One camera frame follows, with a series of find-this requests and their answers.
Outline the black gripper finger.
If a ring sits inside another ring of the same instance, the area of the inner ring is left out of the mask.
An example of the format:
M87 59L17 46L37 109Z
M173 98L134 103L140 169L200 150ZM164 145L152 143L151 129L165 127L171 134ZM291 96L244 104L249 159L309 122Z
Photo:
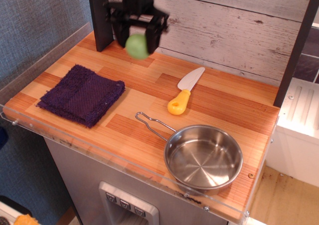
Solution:
M162 25L150 24L146 28L147 49L149 54L153 54L160 44Z
M130 35L130 24L128 22L115 22L112 24L117 42L122 46L126 46L126 41Z

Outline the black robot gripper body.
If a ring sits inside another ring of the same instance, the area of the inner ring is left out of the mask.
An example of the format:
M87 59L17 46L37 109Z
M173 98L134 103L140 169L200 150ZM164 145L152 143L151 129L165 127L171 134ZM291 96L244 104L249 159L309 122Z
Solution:
M122 0L121 2L107 1L106 21L128 22L131 26L147 28L150 24L161 24L164 32L168 30L169 15L154 6L154 0Z

